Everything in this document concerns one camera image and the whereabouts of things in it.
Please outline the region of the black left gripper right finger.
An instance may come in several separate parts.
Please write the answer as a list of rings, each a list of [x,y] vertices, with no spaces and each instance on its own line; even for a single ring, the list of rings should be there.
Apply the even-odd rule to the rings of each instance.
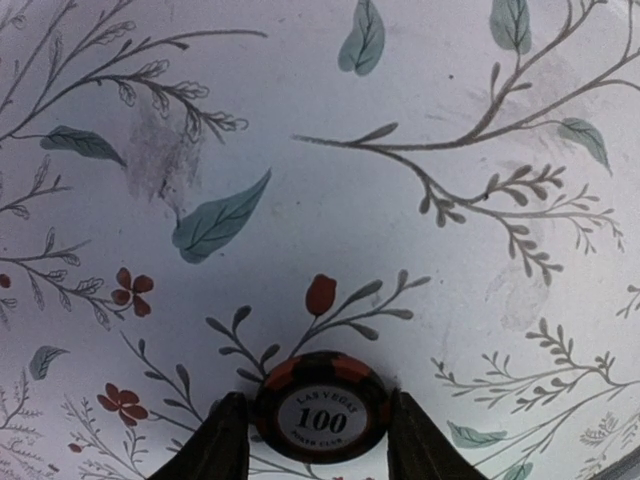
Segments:
[[[390,480],[485,480],[448,441],[417,401],[394,389],[387,464]]]

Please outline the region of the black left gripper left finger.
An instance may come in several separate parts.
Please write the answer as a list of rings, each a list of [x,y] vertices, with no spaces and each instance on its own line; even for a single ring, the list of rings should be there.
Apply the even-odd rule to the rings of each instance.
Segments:
[[[249,414],[245,395],[226,394],[173,458],[150,480],[247,480]]]

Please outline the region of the single red poker chip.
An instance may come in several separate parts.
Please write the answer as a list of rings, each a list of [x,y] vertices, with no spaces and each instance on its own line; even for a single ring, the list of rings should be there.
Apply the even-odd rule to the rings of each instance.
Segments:
[[[274,367],[253,412],[259,435],[276,452],[307,464],[336,464],[381,441],[390,395],[367,364],[341,352],[317,351]]]

